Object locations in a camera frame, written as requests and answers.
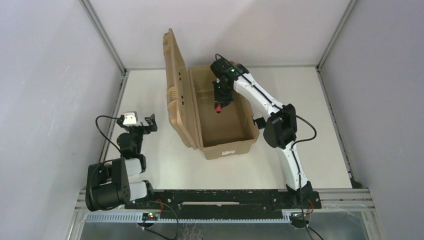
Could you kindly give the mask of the lower black bin latch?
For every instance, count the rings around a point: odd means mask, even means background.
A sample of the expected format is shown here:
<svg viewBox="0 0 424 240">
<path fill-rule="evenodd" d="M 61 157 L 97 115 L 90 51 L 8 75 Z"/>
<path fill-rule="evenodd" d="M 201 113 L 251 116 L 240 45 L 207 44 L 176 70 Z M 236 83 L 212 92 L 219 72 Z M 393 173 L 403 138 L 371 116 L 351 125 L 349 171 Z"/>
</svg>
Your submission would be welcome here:
<svg viewBox="0 0 424 240">
<path fill-rule="evenodd" d="M 267 124 L 266 120 L 263 117 L 256 118 L 253 120 L 253 122 L 259 130 L 264 129 Z"/>
</svg>

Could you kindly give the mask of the tan plastic storage bin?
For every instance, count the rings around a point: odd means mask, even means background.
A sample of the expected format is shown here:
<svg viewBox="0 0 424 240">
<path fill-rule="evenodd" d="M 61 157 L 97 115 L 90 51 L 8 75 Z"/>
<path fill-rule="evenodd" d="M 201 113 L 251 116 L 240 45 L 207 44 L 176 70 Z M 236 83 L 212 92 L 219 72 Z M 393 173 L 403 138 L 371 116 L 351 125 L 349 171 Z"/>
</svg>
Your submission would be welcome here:
<svg viewBox="0 0 424 240">
<path fill-rule="evenodd" d="M 233 102 L 216 112 L 216 76 L 206 65 L 186 67 L 171 28 L 163 36 L 163 55 L 169 123 L 182 142 L 208 160 L 248 153 L 259 137 L 249 101 L 235 92 Z"/>
</svg>

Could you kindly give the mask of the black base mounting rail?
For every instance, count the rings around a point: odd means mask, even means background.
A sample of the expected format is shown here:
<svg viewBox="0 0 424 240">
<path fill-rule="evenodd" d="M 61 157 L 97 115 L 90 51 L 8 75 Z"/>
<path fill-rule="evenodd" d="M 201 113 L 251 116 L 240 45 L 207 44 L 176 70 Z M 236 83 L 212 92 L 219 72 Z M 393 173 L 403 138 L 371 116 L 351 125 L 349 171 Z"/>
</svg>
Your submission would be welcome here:
<svg viewBox="0 0 424 240">
<path fill-rule="evenodd" d="M 126 210 L 159 211 L 160 216 L 185 218 L 277 218 L 284 212 L 299 213 L 322 208 L 321 197 L 313 191 L 298 204 L 286 190 L 157 190 L 150 201 L 133 201 Z"/>
</svg>

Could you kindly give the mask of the left aluminium frame post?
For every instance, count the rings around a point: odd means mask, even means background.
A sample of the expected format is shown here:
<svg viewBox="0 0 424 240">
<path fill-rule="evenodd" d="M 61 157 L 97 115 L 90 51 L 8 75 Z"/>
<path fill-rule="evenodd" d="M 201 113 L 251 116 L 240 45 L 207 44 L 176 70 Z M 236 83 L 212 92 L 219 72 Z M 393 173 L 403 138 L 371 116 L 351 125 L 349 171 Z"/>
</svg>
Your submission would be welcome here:
<svg viewBox="0 0 424 240">
<path fill-rule="evenodd" d="M 100 37 L 100 40 L 102 41 L 103 45 L 105 46 L 106 50 L 108 51 L 111 59 L 116 64 L 117 68 L 119 69 L 120 73 L 122 75 L 125 75 L 127 72 L 126 67 L 123 64 L 122 59 L 120 58 L 118 51 L 116 50 L 111 38 L 109 37 L 105 27 L 102 24 L 102 21 L 100 17 L 98 16 L 92 2 L 90 0 L 79 0 L 79 3 L 81 4 L 82 8 L 84 9 L 85 13 L 87 14 L 92 26 L 94 27 L 95 31 Z"/>
</svg>

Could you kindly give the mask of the right control board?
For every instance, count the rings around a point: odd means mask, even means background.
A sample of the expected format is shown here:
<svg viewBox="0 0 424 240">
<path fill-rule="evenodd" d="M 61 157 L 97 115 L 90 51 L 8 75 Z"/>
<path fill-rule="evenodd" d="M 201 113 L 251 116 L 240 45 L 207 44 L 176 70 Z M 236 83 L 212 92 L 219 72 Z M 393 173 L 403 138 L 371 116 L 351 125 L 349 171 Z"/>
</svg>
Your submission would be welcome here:
<svg viewBox="0 0 424 240">
<path fill-rule="evenodd" d="M 293 212 L 290 214 L 289 219 L 291 221 L 295 220 L 295 221 L 310 221 L 311 220 L 311 214 L 309 213 L 304 213 L 302 214 L 301 212 Z"/>
</svg>

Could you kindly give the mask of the right aluminium frame post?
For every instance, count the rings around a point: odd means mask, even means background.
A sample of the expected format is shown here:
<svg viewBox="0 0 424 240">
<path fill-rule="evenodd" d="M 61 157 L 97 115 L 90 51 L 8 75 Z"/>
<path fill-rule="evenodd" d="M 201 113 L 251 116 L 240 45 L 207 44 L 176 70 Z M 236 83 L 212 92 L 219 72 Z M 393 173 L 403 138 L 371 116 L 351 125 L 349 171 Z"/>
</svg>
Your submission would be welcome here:
<svg viewBox="0 0 424 240">
<path fill-rule="evenodd" d="M 344 29 L 344 26 L 346 25 L 347 21 L 349 20 L 351 14 L 353 13 L 357 3 L 359 2 L 359 0 L 350 0 L 348 2 L 347 7 L 345 8 L 322 56 L 320 57 L 318 64 L 316 65 L 316 69 L 317 71 L 321 71 L 322 68 L 324 67 L 334 45 L 336 44 L 336 41 L 338 40 L 342 30 Z"/>
</svg>

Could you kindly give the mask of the red black screwdriver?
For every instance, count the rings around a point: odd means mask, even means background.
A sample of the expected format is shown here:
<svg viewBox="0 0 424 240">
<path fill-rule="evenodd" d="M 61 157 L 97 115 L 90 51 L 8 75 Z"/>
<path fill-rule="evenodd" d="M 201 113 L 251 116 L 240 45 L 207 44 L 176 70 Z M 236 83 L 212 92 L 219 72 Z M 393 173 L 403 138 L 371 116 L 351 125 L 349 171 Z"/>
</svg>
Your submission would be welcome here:
<svg viewBox="0 0 424 240">
<path fill-rule="evenodd" d="M 219 113 L 221 113 L 221 111 L 222 111 L 222 107 L 221 107 L 221 104 L 217 104 L 216 106 L 215 106 L 215 110 L 216 110 L 216 112 L 219 114 Z"/>
</svg>

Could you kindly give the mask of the aluminium frame post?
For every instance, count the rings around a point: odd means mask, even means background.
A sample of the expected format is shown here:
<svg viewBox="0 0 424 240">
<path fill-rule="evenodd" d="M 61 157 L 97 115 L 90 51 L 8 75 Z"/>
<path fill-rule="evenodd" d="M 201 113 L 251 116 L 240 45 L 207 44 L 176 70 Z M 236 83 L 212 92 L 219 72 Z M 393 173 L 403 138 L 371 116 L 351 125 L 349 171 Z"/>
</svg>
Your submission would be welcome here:
<svg viewBox="0 0 424 240">
<path fill-rule="evenodd" d="M 318 64 L 316 65 L 316 69 L 317 71 L 321 71 L 322 68 L 324 67 L 334 45 L 336 44 L 336 41 L 338 40 L 342 30 L 344 29 L 344 26 L 346 25 L 347 21 L 349 20 L 351 14 L 353 13 L 357 3 L 359 2 L 359 0 L 350 0 L 348 2 L 347 7 L 345 8 L 322 56 L 320 57 Z"/>
<path fill-rule="evenodd" d="M 117 68 L 119 69 L 120 73 L 122 75 L 125 75 L 127 72 L 126 67 L 123 64 L 122 59 L 120 58 L 118 51 L 116 50 L 111 38 L 109 37 L 105 27 L 102 24 L 102 21 L 100 17 L 98 16 L 92 2 L 90 0 L 79 0 L 79 3 L 81 4 L 82 8 L 84 9 L 85 13 L 87 14 L 92 26 L 94 27 L 95 31 L 100 37 L 100 40 L 102 41 L 103 45 L 105 46 L 106 50 L 108 51 L 111 59 L 116 64 Z"/>
</svg>

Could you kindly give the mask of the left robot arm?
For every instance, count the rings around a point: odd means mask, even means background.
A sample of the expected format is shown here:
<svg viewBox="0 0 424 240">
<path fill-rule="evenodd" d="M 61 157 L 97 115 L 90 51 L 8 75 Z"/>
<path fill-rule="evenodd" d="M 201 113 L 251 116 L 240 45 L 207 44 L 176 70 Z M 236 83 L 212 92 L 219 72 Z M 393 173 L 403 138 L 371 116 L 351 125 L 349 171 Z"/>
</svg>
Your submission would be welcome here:
<svg viewBox="0 0 424 240">
<path fill-rule="evenodd" d="M 85 204 L 91 212 L 109 211 L 133 201 L 151 201 L 155 195 L 148 180 L 131 182 L 130 177 L 147 169 L 142 144 L 145 135 L 158 130 L 156 116 L 145 117 L 146 125 L 138 121 L 135 111 L 114 120 L 124 129 L 116 141 L 110 141 L 119 157 L 91 164 L 87 170 Z"/>
</svg>

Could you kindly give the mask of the control board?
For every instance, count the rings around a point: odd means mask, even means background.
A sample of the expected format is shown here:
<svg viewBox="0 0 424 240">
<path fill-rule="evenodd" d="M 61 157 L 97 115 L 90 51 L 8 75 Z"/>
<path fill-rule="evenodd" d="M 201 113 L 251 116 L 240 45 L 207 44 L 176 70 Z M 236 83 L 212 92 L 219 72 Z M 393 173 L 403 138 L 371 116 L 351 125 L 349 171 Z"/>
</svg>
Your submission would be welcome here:
<svg viewBox="0 0 424 240">
<path fill-rule="evenodd" d="M 301 212 L 293 212 L 290 214 L 289 219 L 291 221 L 295 220 L 295 221 L 310 221 L 311 220 L 311 214 L 309 213 L 304 213 L 302 214 Z"/>
<path fill-rule="evenodd" d="M 160 218 L 159 212 L 144 212 L 142 214 L 141 221 L 142 222 L 148 222 L 148 221 L 157 221 Z"/>
</svg>

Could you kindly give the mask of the left control board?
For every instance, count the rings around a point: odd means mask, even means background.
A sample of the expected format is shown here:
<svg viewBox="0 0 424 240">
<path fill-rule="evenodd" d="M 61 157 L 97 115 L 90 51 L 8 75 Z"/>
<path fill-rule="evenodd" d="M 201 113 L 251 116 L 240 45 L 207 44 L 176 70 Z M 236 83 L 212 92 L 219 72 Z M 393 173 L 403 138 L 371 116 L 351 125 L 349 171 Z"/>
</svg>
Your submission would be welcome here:
<svg viewBox="0 0 424 240">
<path fill-rule="evenodd" d="M 157 221 L 160 218 L 159 212 L 144 212 L 142 214 L 141 221 L 142 222 L 148 222 L 148 221 Z"/>
</svg>

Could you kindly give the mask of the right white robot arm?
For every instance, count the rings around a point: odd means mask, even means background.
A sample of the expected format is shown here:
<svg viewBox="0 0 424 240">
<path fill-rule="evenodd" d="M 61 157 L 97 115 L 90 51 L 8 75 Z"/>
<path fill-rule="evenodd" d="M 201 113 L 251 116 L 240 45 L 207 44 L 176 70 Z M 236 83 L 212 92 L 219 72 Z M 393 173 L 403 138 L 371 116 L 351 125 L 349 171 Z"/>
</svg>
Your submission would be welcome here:
<svg viewBox="0 0 424 240">
<path fill-rule="evenodd" d="M 234 93 L 238 93 L 259 109 L 262 116 L 253 122 L 263 130 L 265 142 L 278 152 L 287 191 L 295 203 L 302 204 L 307 201 L 313 188 L 297 153 L 297 120 L 300 116 L 296 114 L 295 107 L 278 101 L 242 64 L 233 63 L 218 53 L 210 69 L 216 77 L 212 83 L 215 111 L 220 113 L 233 102 Z"/>
</svg>

